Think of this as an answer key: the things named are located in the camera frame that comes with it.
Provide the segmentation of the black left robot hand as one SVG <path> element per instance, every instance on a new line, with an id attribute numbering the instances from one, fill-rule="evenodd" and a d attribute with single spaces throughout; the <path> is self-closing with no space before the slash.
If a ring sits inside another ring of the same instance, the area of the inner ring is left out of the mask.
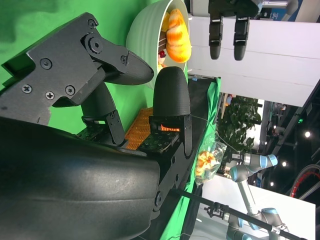
<path id="1" fill-rule="evenodd" d="M 220 56 L 223 39 L 223 19 L 235 17 L 234 59 L 244 58 L 249 36 L 250 18 L 257 16 L 262 9 L 261 0 L 210 0 L 208 2 L 210 57 L 217 60 Z"/>

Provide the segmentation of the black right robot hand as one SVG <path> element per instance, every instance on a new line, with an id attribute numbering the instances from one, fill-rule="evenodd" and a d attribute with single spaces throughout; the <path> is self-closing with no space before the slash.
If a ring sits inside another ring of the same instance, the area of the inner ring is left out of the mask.
<path id="1" fill-rule="evenodd" d="M 11 74 L 0 92 L 3 240 L 134 239 L 194 158 L 184 72 L 155 75 L 97 26 L 86 12 L 3 64 Z M 151 132 L 131 150 L 107 83 L 153 78 Z"/>

